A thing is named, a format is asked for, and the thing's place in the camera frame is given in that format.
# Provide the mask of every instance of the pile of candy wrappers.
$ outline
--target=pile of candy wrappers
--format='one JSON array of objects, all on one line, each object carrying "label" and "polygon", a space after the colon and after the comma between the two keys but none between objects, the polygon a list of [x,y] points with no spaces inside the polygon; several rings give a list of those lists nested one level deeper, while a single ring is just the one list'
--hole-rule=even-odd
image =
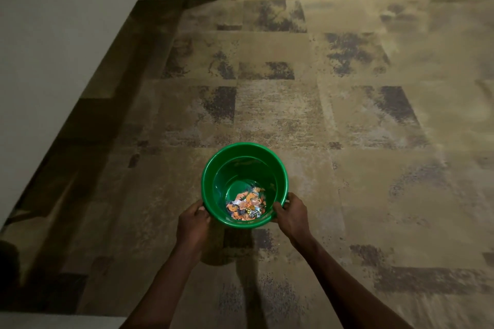
[{"label": "pile of candy wrappers", "polygon": [[264,189],[253,187],[237,195],[235,200],[226,203],[226,209],[232,218],[249,221],[261,217],[266,212],[266,198],[261,194]]}]

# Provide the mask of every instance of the person's left hand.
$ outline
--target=person's left hand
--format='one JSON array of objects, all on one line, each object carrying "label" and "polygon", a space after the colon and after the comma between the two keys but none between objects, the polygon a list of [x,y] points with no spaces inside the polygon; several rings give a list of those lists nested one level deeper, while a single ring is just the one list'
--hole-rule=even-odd
[{"label": "person's left hand", "polygon": [[211,217],[198,200],[178,217],[177,247],[183,247],[193,253],[196,262],[201,258],[201,251],[207,238]]}]

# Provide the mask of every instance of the person's right arm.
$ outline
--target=person's right arm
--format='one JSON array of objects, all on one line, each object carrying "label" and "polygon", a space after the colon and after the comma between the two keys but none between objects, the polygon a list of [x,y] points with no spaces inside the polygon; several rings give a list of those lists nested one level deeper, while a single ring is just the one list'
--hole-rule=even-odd
[{"label": "person's right arm", "polygon": [[288,193],[288,200],[285,207],[280,203],[273,205],[276,222],[314,271],[342,326],[410,329],[409,324],[346,272],[312,236],[307,208],[297,195]]}]

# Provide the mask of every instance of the hand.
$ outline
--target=hand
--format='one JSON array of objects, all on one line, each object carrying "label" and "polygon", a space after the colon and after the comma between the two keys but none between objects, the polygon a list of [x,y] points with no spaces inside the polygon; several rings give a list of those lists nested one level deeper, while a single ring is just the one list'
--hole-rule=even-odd
[{"label": "hand", "polygon": [[202,205],[202,200],[195,202],[178,217],[176,247],[192,252],[196,263],[201,258],[210,221],[211,217]]},{"label": "hand", "polygon": [[279,202],[273,204],[277,218],[274,220],[280,226],[281,231],[295,245],[312,237],[307,218],[307,207],[300,198],[288,193],[289,203],[282,207]]}]

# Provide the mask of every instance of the white surface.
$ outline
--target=white surface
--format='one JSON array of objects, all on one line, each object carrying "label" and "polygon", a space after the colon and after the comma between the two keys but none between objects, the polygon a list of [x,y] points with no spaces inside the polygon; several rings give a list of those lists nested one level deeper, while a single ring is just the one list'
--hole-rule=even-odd
[{"label": "white surface", "polygon": [[136,1],[0,0],[0,224]]},{"label": "white surface", "polygon": [[125,317],[0,312],[0,327],[5,329],[118,329],[125,319]]}]

